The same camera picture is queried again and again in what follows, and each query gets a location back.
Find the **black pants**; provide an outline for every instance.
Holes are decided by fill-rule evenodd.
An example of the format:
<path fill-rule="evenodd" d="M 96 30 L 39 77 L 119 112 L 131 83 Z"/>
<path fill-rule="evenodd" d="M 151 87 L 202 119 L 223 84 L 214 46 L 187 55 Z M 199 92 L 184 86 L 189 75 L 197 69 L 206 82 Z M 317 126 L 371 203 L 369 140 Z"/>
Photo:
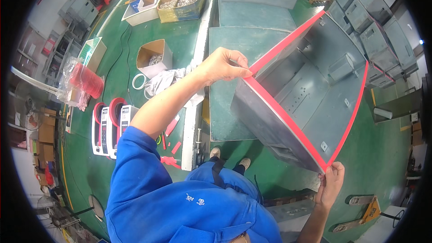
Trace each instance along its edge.
<path fill-rule="evenodd" d="M 218 157 L 213 156 L 213 157 L 210 158 L 209 161 L 211 161 L 211 162 L 217 162 L 218 159 L 219 159 Z M 235 171 L 235 172 L 241 174 L 242 176 L 245 175 L 245 170 L 246 170 L 246 167 L 244 167 L 244 166 L 241 165 L 241 164 L 236 165 L 236 166 L 234 167 L 234 169 L 233 169 L 233 171 Z"/>

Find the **hand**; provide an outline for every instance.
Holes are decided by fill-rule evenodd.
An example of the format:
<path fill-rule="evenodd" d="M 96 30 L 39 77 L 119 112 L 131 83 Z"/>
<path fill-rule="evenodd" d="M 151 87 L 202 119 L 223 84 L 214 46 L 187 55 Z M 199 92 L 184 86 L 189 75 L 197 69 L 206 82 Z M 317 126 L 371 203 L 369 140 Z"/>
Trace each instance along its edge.
<path fill-rule="evenodd" d="M 321 205 L 325 210 L 330 211 L 342 188 L 344 174 L 345 167 L 339 161 L 328 166 L 325 174 L 318 174 L 321 185 L 316 196 L 315 203 L 317 205 Z"/>
<path fill-rule="evenodd" d="M 236 61 L 240 67 L 232 66 L 230 60 Z M 194 72 L 203 78 L 204 85 L 207 86 L 221 79 L 230 81 L 236 77 L 251 76 L 247 64 L 248 59 L 239 51 L 219 47 Z"/>

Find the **white sneaker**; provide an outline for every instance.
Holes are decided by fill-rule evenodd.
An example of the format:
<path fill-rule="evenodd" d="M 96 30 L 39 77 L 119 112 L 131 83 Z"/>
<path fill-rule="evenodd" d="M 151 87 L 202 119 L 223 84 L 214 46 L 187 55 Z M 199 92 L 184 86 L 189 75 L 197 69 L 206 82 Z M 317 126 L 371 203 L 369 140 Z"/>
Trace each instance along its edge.
<path fill-rule="evenodd" d="M 245 171 L 246 171 L 249 168 L 249 166 L 251 165 L 251 159 L 244 158 L 240 161 L 239 165 L 243 165 L 245 167 Z"/>
<path fill-rule="evenodd" d="M 214 147 L 211 151 L 210 151 L 210 158 L 212 157 L 218 157 L 220 158 L 220 148 L 218 147 Z"/>

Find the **white tape roll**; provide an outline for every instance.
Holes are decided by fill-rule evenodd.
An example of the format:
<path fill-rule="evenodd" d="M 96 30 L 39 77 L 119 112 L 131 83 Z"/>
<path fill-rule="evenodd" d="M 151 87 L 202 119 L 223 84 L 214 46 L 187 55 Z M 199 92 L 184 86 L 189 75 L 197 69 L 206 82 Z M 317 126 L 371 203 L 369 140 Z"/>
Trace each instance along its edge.
<path fill-rule="evenodd" d="M 140 87 L 135 87 L 135 81 L 137 80 L 138 77 L 143 76 L 144 77 L 144 82 Z M 147 83 L 147 77 L 143 74 L 143 73 L 138 73 L 137 75 L 135 75 L 135 77 L 132 80 L 132 87 L 136 90 L 140 90 L 144 88 L 144 85 Z"/>

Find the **white rag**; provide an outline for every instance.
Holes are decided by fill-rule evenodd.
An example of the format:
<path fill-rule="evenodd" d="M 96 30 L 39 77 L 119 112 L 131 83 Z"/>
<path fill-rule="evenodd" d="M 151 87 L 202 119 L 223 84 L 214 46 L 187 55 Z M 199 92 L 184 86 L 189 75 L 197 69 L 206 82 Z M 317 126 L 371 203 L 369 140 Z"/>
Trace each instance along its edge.
<path fill-rule="evenodd" d="M 176 83 L 181 78 L 185 77 L 188 73 L 190 73 L 193 69 L 195 69 L 197 67 L 197 64 L 193 64 L 192 62 L 187 67 L 169 71 L 162 71 L 158 73 L 155 77 L 150 79 L 145 84 L 145 91 L 150 97 L 161 93 L 170 85 Z M 194 106 L 197 106 L 200 102 L 204 100 L 204 94 L 204 89 L 201 89 L 200 91 L 198 91 L 197 94 L 193 95 L 192 98 L 188 100 L 188 102 L 183 107 L 192 108 Z"/>

